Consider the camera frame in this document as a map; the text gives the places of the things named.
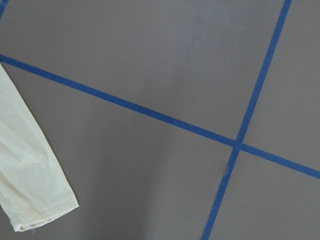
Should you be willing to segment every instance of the sleeve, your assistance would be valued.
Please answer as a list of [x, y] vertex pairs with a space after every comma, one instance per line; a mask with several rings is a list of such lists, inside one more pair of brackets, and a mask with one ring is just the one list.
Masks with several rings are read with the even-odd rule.
[[1, 64], [0, 204], [16, 232], [43, 226], [79, 206], [43, 132]]

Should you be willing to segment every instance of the blue tape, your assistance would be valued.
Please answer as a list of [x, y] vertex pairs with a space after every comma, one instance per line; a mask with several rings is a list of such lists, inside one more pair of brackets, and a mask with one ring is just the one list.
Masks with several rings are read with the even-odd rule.
[[233, 169], [235, 167], [235, 164], [236, 164], [236, 161], [237, 161], [237, 158], [239, 155], [239, 151], [242, 149], [243, 141], [245, 139], [245, 136], [246, 136], [252, 115], [254, 113], [255, 107], [257, 105], [260, 92], [262, 90], [264, 81], [267, 76], [267, 72], [270, 68], [270, 64], [271, 64], [272, 58], [274, 56], [276, 46], [279, 41], [281, 31], [282, 31], [283, 26], [285, 24], [285, 20], [288, 15], [288, 12], [289, 12], [291, 2], [292, 2], [292, 0], [285, 0], [285, 2], [283, 3], [281, 13], [280, 13], [278, 21], [276, 23], [268, 50], [266, 52], [266, 55], [265, 55], [265, 58], [264, 58], [264, 61], [263, 61], [263, 64], [262, 64], [262, 67], [261, 67], [261, 70], [259, 73], [259, 76], [256, 80], [256, 83], [255, 83], [255, 86], [253, 89], [253, 93], [251, 95], [248, 107], [245, 111], [238, 135], [236, 137], [236, 143], [233, 146], [231, 155], [228, 160], [227, 171], [221, 180], [218, 192], [216, 194], [214, 203], [212, 205], [212, 208], [211, 208], [211, 211], [209, 214], [208, 221], [207, 221], [205, 228], [203, 230], [201, 240], [208, 240], [209, 239], [212, 228], [215, 224], [219, 208], [221, 206], [222, 200], [224, 198], [225, 192], [228, 187], [228, 183], [229, 183], [231, 174], [233, 172]]
[[309, 176], [315, 177], [317, 179], [320, 179], [320, 171], [317, 171], [317, 170], [312, 169], [310, 167], [301, 165], [301, 164], [296, 163], [294, 161], [290, 161], [290, 160], [285, 159], [283, 157], [274, 155], [272, 153], [260, 150], [258, 148], [255, 148], [253, 146], [249, 146], [249, 145], [246, 145], [246, 144], [243, 144], [241, 146], [241, 150], [244, 151], [244, 152], [247, 152], [249, 154], [258, 156], [260, 158], [269, 160], [271, 162], [280, 164], [280, 165], [285, 166], [287, 168], [290, 168], [290, 169], [296, 170], [298, 172], [307, 174]]
[[212, 139], [212, 140], [217, 141], [219, 143], [226, 144], [231, 147], [233, 147], [233, 145], [235, 143], [235, 140], [233, 140], [231, 138], [228, 138], [228, 137], [222, 136], [220, 134], [208, 131], [206, 129], [192, 125], [192, 124], [187, 123], [185, 121], [178, 120], [176, 118], [173, 118], [171, 116], [168, 116], [168, 115], [162, 114], [160, 112], [151, 110], [151, 109], [146, 108], [144, 106], [137, 105], [137, 104], [132, 103], [130, 101], [127, 101], [122, 98], [110, 95], [108, 93], [94, 89], [92, 87], [86, 86], [86, 85], [78, 83], [76, 81], [72, 81], [72, 80], [67, 79], [65, 77], [53, 74], [51, 72], [48, 72], [48, 71], [42, 70], [40, 68], [31, 66], [29, 64], [23, 63], [21, 61], [15, 60], [15, 59], [10, 58], [8, 56], [4, 56], [4, 55], [0, 54], [0, 61], [4, 62], [6, 64], [9, 64], [11, 66], [17, 67], [19, 69], [25, 70], [27, 72], [36, 74], [38, 76], [44, 77], [46, 79], [63, 84], [65, 86], [71, 87], [73, 89], [77, 89], [81, 92], [90, 94], [90, 95], [95, 96], [97, 98], [100, 98], [100, 99], [106, 100], [108, 102], [117, 104], [119, 106], [125, 107], [127, 109], [131, 109], [135, 112], [147, 115], [151, 118], [160, 120], [162, 122], [165, 122], [165, 123], [168, 123], [168, 124], [171, 124], [174, 126], [177, 126], [181, 129], [187, 130], [189, 132], [192, 132], [192, 133], [201, 135], [203, 137]]
[[8, 2], [9, 2], [9, 0], [2, 0], [0, 3], [0, 20], [6, 10], [6, 6], [7, 6]]

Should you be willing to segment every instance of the gray floor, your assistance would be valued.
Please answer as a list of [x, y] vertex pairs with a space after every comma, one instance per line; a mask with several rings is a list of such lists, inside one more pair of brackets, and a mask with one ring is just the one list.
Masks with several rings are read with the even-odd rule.
[[[0, 54], [236, 139], [284, 1], [9, 1]], [[320, 170], [318, 1], [293, 1], [245, 144]], [[3, 64], [80, 207], [0, 240], [198, 240], [232, 148]], [[320, 180], [240, 152], [213, 240], [317, 239]]]

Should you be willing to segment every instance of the floor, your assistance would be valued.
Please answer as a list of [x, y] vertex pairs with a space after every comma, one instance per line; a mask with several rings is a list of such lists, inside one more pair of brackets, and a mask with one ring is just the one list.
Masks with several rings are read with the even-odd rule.
[[79, 208], [25, 232], [0, 210], [0, 239], [319, 238], [319, 12], [2, 0], [0, 62]]

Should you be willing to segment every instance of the white cloth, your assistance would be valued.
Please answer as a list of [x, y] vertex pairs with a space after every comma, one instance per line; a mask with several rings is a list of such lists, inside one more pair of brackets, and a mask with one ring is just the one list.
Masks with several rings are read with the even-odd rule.
[[0, 204], [16, 232], [40, 227], [79, 206], [43, 132], [1, 65]]

